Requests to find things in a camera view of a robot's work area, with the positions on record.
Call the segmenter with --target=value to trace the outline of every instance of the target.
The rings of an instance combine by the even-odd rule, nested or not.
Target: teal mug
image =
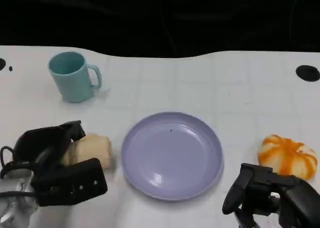
[[[102,85],[102,77],[97,66],[87,64],[83,55],[77,52],[63,52],[55,55],[48,65],[50,74],[58,87],[62,99],[80,103],[94,96]],[[95,71],[98,85],[92,84],[88,69]]]

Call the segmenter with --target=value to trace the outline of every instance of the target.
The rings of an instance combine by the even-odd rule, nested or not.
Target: orange and white pumpkin
[[[261,166],[279,175],[295,175],[308,180],[317,172],[317,155],[308,146],[276,134],[267,136],[258,152]]]

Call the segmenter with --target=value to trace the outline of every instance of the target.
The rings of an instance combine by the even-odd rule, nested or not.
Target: purple plate
[[[214,131],[180,112],[139,121],[122,144],[123,172],[143,193],[166,201],[197,196],[218,182],[223,152]]]

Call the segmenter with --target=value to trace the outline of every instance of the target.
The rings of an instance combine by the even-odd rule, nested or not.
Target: bread roll
[[[72,142],[61,162],[65,166],[70,166],[91,158],[98,158],[102,169],[107,169],[112,165],[112,146],[107,137],[87,134],[80,140]]]

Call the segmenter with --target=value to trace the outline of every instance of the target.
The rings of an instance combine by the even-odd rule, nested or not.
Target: white table
[[[78,51],[100,68],[104,84],[96,97],[80,104],[62,101],[47,64],[63,51]],[[228,51],[160,59],[0,46],[0,58],[7,61],[0,72],[1,146],[13,147],[26,130],[81,120],[86,133],[110,137],[119,155],[136,121],[180,111],[211,126],[225,155],[220,183],[190,201],[168,203],[141,194],[125,181],[119,162],[115,174],[106,173],[105,195],[72,207],[40,208],[30,228],[237,228],[233,215],[222,215],[223,200],[240,164],[257,164],[265,136],[302,141],[320,154],[320,81],[306,82],[295,74],[299,65],[320,68],[317,53]],[[310,183],[320,192],[319,173]],[[262,228],[278,227],[277,216],[258,222]]]

